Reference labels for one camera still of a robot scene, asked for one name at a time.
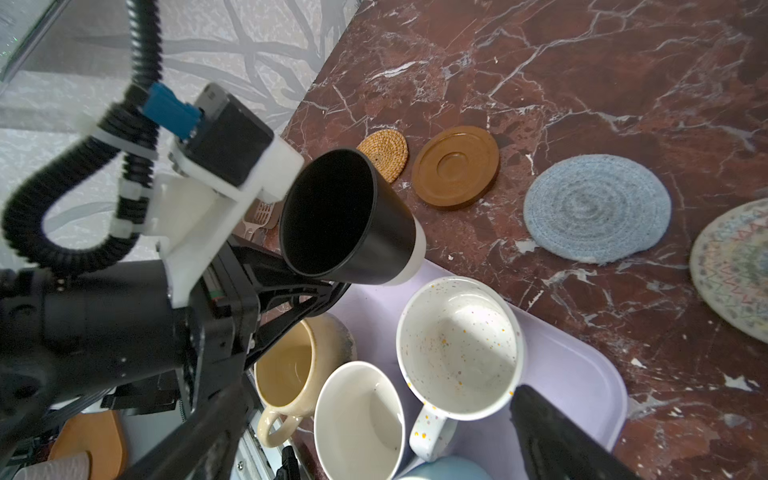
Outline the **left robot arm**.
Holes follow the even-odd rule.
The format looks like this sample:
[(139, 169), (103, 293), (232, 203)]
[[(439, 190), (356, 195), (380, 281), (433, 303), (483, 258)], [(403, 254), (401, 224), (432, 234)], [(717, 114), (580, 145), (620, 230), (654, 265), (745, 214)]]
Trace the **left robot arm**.
[[(196, 105), (162, 83), (159, 6), (127, 5), (131, 81), (84, 136), (9, 199), (2, 232), (31, 267), (1, 274), (1, 450), (47, 430), (50, 408), (175, 373), (187, 421), (155, 450), (237, 442), (247, 370), (290, 328), (346, 293), (235, 225), (255, 200), (282, 199), (302, 157), (228, 92)], [(124, 160), (106, 238), (66, 248), (43, 229), (51, 207)]]

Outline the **blue woven coaster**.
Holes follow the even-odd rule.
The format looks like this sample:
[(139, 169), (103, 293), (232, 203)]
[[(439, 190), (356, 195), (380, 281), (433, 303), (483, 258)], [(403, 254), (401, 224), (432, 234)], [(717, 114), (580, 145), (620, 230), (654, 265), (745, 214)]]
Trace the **blue woven coaster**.
[(532, 239), (561, 258), (605, 264), (654, 247), (671, 221), (672, 201), (643, 165), (607, 154), (553, 164), (531, 185), (523, 218)]

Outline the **woven rattan coaster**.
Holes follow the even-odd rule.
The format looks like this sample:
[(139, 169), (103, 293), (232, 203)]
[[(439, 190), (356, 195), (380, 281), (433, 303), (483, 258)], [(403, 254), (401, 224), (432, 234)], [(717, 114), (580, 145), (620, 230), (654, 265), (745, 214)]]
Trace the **woven rattan coaster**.
[(357, 146), (388, 182), (393, 183), (405, 169), (409, 150), (405, 136), (393, 129), (374, 132)]

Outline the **black cup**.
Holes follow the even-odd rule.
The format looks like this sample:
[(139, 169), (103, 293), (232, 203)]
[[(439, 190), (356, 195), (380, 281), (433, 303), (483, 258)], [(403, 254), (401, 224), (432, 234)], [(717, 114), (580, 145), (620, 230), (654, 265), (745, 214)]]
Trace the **black cup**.
[(363, 153), (335, 149), (310, 162), (286, 197), (281, 253), (300, 275), (394, 286), (423, 263), (421, 224)]

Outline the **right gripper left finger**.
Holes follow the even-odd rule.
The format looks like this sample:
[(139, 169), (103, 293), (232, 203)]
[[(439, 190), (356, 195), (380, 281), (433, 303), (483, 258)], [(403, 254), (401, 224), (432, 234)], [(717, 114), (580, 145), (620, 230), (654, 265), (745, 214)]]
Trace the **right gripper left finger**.
[(252, 384), (225, 388), (120, 477), (228, 479), (254, 407)]

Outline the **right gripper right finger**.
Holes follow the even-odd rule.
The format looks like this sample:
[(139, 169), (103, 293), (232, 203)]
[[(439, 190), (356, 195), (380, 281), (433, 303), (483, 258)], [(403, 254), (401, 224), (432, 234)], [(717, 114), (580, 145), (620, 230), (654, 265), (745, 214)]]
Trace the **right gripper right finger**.
[(533, 387), (516, 388), (510, 412), (530, 479), (639, 479)]

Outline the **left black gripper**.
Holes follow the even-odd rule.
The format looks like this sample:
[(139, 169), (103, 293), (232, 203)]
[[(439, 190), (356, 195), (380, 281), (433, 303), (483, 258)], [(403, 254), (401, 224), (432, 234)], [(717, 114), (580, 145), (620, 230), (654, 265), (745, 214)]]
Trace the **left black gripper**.
[[(193, 285), (188, 305), (174, 311), (183, 418), (239, 385), (245, 364), (254, 365), (302, 320), (327, 312), (349, 288), (302, 276), (280, 255), (241, 237), (227, 239)], [(283, 304), (287, 311), (257, 325), (258, 310), (263, 315)], [(247, 355), (252, 335), (255, 346)]]

